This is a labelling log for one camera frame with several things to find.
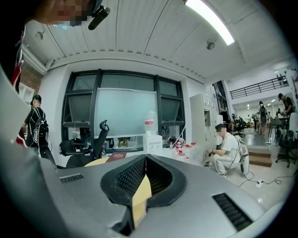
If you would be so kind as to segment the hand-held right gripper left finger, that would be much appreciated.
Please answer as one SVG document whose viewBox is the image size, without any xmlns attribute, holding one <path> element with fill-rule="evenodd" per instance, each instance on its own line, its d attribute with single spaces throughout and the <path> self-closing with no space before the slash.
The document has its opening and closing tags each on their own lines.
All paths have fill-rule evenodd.
<svg viewBox="0 0 298 238">
<path fill-rule="evenodd" d="M 138 155 L 107 173 L 101 179 L 101 189 L 115 204 L 132 206 L 132 199 L 146 175 L 146 156 Z"/>
</svg>

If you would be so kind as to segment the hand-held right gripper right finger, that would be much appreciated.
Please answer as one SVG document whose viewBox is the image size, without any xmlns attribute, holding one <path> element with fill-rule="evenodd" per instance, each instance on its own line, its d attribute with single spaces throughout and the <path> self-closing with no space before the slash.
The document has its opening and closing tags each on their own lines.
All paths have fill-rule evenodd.
<svg viewBox="0 0 298 238">
<path fill-rule="evenodd" d="M 182 171 L 150 154 L 146 155 L 146 176 L 151 188 L 147 208 L 171 205 L 187 187 L 187 178 Z"/>
</svg>

